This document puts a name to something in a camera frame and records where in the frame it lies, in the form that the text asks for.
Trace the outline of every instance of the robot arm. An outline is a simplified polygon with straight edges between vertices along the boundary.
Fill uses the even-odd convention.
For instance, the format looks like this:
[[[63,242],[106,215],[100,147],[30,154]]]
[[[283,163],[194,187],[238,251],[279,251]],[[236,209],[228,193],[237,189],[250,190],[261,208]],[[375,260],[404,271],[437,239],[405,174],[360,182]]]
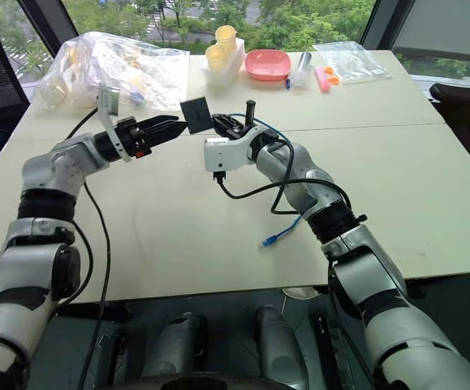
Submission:
[[[0,253],[0,389],[25,388],[31,358],[58,301],[80,285],[72,219],[85,178],[120,158],[151,153],[187,126],[164,115],[139,123],[130,117],[113,126],[110,108],[103,107],[108,96],[100,93],[98,110],[106,132],[65,140],[24,164],[18,216]]]
[[[289,149],[276,142],[275,133],[252,123],[238,123],[237,132],[228,132],[227,120],[215,120],[215,115],[213,123],[223,138],[205,142],[205,167],[217,180],[223,171],[254,163],[272,182],[282,181]],[[302,145],[292,145],[290,180],[334,182]],[[329,186],[289,184],[285,195],[321,242],[331,265],[330,288],[342,308],[364,321],[376,388],[470,389],[470,363],[426,314],[407,301],[401,272],[362,224],[365,219],[356,218]]]

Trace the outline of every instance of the blue cable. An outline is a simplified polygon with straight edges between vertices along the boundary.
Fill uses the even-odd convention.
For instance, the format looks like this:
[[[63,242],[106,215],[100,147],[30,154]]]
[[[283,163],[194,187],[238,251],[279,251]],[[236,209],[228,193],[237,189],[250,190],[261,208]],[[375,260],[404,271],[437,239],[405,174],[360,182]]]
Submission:
[[[229,116],[242,116],[245,118],[245,115],[244,114],[229,114]],[[276,128],[273,128],[272,126],[270,126],[269,124],[265,123],[263,120],[259,120],[257,118],[254,119],[255,122],[263,125],[263,126],[266,126],[267,128],[270,128],[271,130],[273,130],[274,132],[276,132],[281,138],[289,141],[289,139],[282,133],[280,132],[279,130],[277,130]],[[293,230],[296,225],[300,222],[301,220],[301,215],[299,217],[297,217],[294,222],[291,224],[291,226],[289,226],[287,229],[281,231],[280,233],[278,234],[275,234],[273,236],[270,236],[270,237],[267,237],[265,240],[263,240],[261,242],[261,244],[264,246],[264,247],[267,247],[267,246],[271,246],[272,244],[274,244],[276,241],[278,241],[281,237],[283,237],[284,235],[286,235],[288,232],[290,232],[291,230]]]

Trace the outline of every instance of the plastic bag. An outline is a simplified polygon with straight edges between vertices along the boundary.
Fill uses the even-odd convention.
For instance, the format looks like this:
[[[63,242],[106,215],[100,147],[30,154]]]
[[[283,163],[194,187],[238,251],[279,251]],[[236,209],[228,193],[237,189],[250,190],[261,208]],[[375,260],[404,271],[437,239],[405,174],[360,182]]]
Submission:
[[[389,78],[388,71],[379,65],[363,46],[354,41],[314,45],[327,66],[332,67],[341,83],[360,83]]]
[[[186,100],[189,52],[162,49],[104,32],[63,43],[33,101],[46,109],[96,105],[100,82],[119,88],[119,101],[157,111],[179,111]]]

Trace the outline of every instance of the pink bowl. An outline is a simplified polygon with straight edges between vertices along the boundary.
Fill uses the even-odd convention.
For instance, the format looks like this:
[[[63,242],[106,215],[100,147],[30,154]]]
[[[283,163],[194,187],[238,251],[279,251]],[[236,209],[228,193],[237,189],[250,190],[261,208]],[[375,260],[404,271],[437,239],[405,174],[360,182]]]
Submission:
[[[256,80],[279,81],[291,71],[291,59],[281,50],[254,50],[245,58],[245,70]]]

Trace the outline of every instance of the yellow cup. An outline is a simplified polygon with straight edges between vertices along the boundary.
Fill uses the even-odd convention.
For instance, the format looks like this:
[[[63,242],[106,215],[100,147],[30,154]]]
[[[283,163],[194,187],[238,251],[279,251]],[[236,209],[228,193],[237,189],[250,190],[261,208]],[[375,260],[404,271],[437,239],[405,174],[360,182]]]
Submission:
[[[233,26],[221,26],[215,31],[217,44],[226,49],[226,54],[236,50],[236,30]]]
[[[226,49],[220,45],[211,45],[205,50],[209,69],[218,71],[226,66]]]

